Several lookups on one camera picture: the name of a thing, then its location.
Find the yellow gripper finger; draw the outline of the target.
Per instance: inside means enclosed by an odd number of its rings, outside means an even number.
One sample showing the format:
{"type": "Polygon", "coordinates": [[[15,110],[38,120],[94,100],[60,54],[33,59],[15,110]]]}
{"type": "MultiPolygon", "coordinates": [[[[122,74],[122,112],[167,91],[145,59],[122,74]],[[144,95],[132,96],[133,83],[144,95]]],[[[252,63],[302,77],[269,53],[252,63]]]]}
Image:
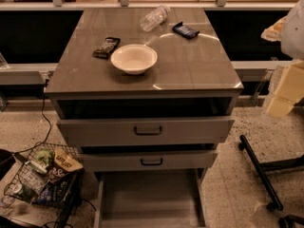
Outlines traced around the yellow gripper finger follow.
{"type": "Polygon", "coordinates": [[[266,114],[283,118],[304,98],[304,62],[297,61],[281,71],[275,92],[269,102],[266,114]]]}

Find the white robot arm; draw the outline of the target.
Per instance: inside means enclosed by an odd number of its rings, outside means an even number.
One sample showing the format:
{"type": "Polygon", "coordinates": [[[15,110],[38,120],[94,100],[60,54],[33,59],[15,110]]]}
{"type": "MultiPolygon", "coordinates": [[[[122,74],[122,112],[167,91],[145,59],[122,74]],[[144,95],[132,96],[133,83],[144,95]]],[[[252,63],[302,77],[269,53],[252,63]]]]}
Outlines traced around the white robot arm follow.
{"type": "Polygon", "coordinates": [[[304,0],[299,0],[285,17],[266,28],[261,38],[279,41],[281,51],[293,59],[282,69],[266,109],[267,115],[280,119],[304,98],[304,0]]]}

